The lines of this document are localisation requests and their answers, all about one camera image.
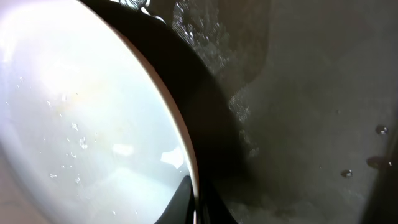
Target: wet surface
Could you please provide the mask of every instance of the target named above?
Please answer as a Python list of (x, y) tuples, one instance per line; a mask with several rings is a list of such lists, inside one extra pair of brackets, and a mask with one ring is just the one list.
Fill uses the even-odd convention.
[(153, 0), (149, 10), (204, 61), (241, 125), (249, 174), (214, 177), (235, 219), (359, 222), (377, 179), (364, 161), (390, 153), (374, 127), (397, 120), (398, 2)]

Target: white plate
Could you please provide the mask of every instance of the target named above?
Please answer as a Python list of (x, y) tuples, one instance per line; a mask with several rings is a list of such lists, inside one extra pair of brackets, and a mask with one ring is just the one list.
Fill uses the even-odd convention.
[(0, 2), (0, 144), (62, 223), (154, 223), (186, 175), (198, 193), (164, 84), (74, 0)]

